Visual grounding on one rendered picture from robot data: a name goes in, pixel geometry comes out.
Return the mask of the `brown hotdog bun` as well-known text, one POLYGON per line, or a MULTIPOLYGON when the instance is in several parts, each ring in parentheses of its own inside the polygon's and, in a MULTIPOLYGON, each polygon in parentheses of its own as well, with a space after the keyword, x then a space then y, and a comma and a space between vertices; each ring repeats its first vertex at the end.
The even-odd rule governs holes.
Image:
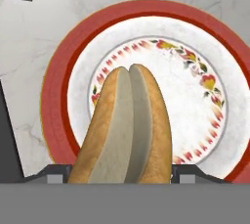
POLYGON ((144 66, 118 67, 104 82, 68 181, 168 184, 172 136, 159 86, 144 66))

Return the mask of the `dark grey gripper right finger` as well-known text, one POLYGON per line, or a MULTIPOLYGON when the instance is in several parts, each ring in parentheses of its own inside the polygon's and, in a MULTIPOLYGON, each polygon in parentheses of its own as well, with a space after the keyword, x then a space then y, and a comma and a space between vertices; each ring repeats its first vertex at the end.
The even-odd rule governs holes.
POLYGON ((226 184, 226 181, 212 175, 205 174, 194 164, 172 165, 172 184, 226 184))

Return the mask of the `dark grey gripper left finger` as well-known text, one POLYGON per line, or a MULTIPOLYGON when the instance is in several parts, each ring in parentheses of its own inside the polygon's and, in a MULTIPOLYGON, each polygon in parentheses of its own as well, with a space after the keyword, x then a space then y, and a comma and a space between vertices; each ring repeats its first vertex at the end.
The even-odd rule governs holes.
POLYGON ((25 183, 65 184, 71 172, 71 164, 49 164, 35 175, 24 179, 25 183))

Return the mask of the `red rimmed floral plate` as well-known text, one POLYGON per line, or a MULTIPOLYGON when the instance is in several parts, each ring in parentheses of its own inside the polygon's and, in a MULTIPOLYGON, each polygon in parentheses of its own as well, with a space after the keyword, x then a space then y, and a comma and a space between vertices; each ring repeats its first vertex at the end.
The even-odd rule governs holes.
POLYGON ((42 85, 43 136, 54 162, 72 168, 108 75, 146 67, 169 117, 172 165, 250 183, 250 47, 221 22, 163 0, 122 2, 74 28, 42 85))

